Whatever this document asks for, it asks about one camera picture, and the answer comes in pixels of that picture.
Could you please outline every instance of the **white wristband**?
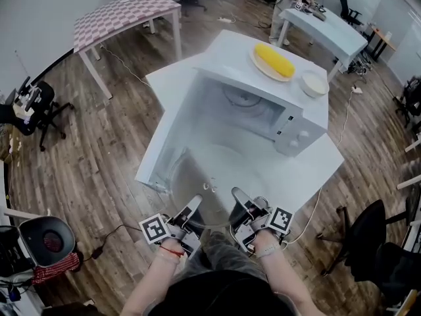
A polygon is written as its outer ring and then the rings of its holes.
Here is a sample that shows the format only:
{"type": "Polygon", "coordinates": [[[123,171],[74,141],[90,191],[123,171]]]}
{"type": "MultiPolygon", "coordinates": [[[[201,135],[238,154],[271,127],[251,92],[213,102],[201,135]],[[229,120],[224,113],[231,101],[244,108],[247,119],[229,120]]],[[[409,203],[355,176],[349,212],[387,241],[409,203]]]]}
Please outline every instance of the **white wristband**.
{"type": "Polygon", "coordinates": [[[261,250],[260,252],[256,253],[256,257],[260,259],[261,257],[270,255],[277,250],[280,250],[281,246],[279,244],[270,244],[265,249],[261,250]]]}
{"type": "Polygon", "coordinates": [[[166,262],[173,263],[175,265],[178,265],[180,263],[180,260],[179,259],[176,259],[174,257],[166,256],[165,254],[162,254],[159,251],[157,252],[157,257],[159,257],[159,259],[162,259],[162,260],[164,260],[166,262]]]}

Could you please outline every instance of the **beige clothing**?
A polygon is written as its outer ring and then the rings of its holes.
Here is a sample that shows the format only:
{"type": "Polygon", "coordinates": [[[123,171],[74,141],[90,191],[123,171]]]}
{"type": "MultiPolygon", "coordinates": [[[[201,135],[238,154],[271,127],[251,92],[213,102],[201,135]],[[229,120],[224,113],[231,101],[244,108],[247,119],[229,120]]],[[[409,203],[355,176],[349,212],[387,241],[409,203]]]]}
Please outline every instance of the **beige clothing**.
{"type": "Polygon", "coordinates": [[[279,14],[284,10],[291,8],[293,0],[276,0],[274,7],[274,14],[272,15],[272,27],[270,29],[271,41],[277,41],[281,35],[281,29],[284,25],[284,19],[279,17],[279,14]]]}

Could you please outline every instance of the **microwave knob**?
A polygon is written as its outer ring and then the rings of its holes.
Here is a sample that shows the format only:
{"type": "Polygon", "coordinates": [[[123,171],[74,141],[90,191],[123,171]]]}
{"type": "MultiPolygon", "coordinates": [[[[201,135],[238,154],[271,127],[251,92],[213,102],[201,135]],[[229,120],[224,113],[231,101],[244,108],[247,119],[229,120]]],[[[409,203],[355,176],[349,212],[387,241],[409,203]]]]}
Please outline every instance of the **microwave knob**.
{"type": "Polygon", "coordinates": [[[289,147],[298,147],[298,142],[296,140],[291,140],[289,142],[289,147]]]}
{"type": "Polygon", "coordinates": [[[308,138],[310,135],[307,131],[300,131],[298,134],[298,140],[304,140],[305,138],[308,138]]]}

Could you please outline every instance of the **red checkered cloth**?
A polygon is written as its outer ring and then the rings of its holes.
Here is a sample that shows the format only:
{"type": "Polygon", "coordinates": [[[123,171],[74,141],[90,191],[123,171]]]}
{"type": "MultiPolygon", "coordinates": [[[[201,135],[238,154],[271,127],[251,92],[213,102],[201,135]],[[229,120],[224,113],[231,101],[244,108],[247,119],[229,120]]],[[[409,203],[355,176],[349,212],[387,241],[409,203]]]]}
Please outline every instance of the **red checkered cloth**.
{"type": "Polygon", "coordinates": [[[65,271],[71,271],[79,267],[80,260],[78,254],[70,253],[63,260],[48,268],[36,267],[32,284],[39,284],[50,278],[56,277],[65,271]]]}
{"type": "Polygon", "coordinates": [[[141,20],[180,8],[173,0],[116,0],[76,20],[74,52],[141,20]]]}

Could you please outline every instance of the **red bracelet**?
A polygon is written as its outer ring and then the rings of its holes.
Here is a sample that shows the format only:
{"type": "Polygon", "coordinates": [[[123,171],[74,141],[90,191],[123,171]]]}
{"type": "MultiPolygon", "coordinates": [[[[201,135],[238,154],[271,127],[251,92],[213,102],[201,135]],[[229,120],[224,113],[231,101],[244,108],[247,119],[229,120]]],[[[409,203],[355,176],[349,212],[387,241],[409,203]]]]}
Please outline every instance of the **red bracelet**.
{"type": "Polygon", "coordinates": [[[181,252],[175,251],[175,250],[169,250],[168,248],[165,248],[165,247],[162,247],[162,246],[159,246],[159,248],[162,248],[163,250],[169,251],[170,253],[173,253],[173,254],[177,255],[178,257],[181,257],[181,256],[184,255],[184,253],[181,253],[181,252]]]}

